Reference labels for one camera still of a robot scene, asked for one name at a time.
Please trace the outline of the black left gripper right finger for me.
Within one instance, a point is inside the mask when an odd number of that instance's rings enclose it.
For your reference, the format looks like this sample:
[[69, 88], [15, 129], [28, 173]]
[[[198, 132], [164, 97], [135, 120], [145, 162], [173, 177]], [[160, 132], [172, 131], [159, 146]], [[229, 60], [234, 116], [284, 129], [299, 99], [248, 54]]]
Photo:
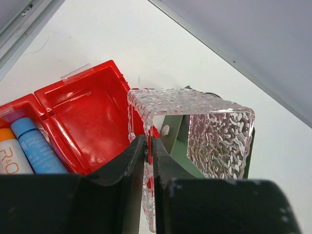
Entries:
[[159, 234], [298, 234], [293, 210], [270, 180], [197, 178], [153, 140]]

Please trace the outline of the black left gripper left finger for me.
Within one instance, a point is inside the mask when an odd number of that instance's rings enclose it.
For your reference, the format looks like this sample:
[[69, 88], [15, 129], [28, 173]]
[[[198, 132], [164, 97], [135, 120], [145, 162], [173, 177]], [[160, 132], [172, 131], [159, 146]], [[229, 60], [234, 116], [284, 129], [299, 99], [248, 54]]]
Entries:
[[93, 173], [3, 175], [3, 234], [137, 234], [145, 138]]

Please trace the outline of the clear textured acrylic holder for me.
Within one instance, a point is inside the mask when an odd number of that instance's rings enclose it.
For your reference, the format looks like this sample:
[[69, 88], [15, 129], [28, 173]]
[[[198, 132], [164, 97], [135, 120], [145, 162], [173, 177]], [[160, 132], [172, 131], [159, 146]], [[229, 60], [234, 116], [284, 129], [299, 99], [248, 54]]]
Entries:
[[212, 179], [247, 177], [253, 145], [253, 109], [191, 88], [133, 89], [127, 99], [129, 137], [134, 137], [134, 114], [138, 113], [148, 143], [143, 208], [152, 232], [160, 231], [156, 226], [152, 169], [155, 117], [164, 116], [159, 134], [167, 152], [189, 160], [196, 174]]

